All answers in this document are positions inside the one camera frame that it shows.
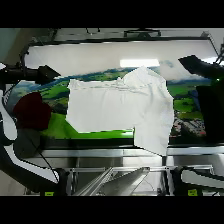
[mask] white shirt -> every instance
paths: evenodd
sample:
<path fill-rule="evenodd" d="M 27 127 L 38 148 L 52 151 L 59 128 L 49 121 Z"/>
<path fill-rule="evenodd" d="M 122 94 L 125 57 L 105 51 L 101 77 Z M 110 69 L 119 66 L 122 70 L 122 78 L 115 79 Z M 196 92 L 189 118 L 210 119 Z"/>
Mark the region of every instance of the white shirt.
<path fill-rule="evenodd" d="M 134 144 L 166 155 L 173 98 L 163 77 L 140 67 L 115 81 L 70 80 L 66 120 L 78 132 L 135 129 Z"/>

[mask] red cloth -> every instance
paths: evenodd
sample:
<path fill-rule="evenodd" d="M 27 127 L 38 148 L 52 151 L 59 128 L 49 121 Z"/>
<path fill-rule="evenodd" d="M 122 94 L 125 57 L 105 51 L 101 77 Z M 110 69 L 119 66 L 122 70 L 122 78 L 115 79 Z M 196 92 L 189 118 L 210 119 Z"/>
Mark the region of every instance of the red cloth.
<path fill-rule="evenodd" d="M 51 108 L 42 102 L 39 92 L 27 94 L 22 97 L 13 109 L 13 114 L 17 118 L 18 128 L 31 128 L 44 130 L 48 128 L 51 118 Z"/>

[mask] yellow-green sticker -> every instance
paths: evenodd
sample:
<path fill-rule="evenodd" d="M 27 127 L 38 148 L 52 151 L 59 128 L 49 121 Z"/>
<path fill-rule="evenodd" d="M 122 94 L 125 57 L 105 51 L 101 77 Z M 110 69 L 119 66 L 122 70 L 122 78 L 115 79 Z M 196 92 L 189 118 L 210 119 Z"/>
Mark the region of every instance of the yellow-green sticker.
<path fill-rule="evenodd" d="M 54 192 L 45 192 L 45 196 L 54 196 Z"/>
<path fill-rule="evenodd" d="M 188 196 L 198 196 L 198 192 L 196 189 L 188 190 Z"/>

